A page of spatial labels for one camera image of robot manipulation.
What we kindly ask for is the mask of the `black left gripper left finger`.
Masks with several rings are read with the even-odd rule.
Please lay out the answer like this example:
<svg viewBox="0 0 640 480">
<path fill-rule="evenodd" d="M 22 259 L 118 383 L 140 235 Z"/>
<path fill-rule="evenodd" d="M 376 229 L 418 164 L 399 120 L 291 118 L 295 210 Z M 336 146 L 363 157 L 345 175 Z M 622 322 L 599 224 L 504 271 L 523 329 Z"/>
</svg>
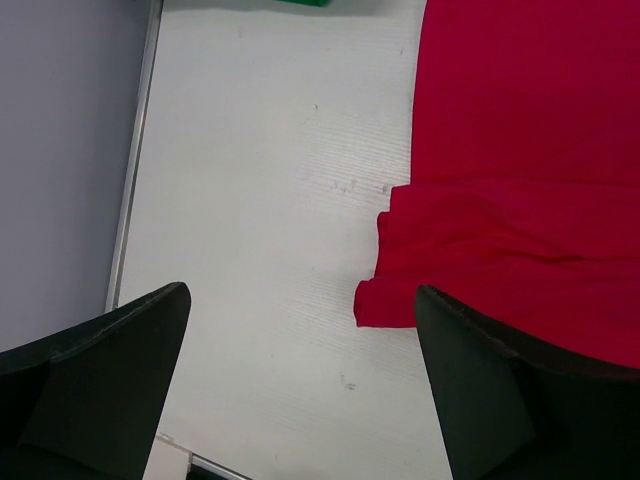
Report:
<svg viewBox="0 0 640 480">
<path fill-rule="evenodd" d="M 2 352 L 2 478 L 142 478 L 190 308 L 173 282 Z"/>
</svg>

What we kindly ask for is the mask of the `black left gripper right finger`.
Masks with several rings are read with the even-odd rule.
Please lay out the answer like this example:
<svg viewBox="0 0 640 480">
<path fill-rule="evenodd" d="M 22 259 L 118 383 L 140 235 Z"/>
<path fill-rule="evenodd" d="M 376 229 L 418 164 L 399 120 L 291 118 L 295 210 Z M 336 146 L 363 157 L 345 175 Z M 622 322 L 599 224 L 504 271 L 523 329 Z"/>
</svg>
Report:
<svg viewBox="0 0 640 480">
<path fill-rule="evenodd" d="M 639 372 L 423 286 L 416 325 L 456 479 L 636 479 Z"/>
</svg>

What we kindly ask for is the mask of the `red t shirt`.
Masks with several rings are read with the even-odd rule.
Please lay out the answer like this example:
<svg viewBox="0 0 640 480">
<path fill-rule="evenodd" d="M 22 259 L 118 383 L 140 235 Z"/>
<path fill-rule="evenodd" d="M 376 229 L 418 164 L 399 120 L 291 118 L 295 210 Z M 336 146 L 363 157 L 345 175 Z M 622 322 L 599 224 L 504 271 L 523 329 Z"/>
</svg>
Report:
<svg viewBox="0 0 640 480">
<path fill-rule="evenodd" d="M 378 217 L 360 327 L 432 286 L 529 335 L 639 364 L 639 5 L 430 1 L 410 181 Z"/>
</svg>

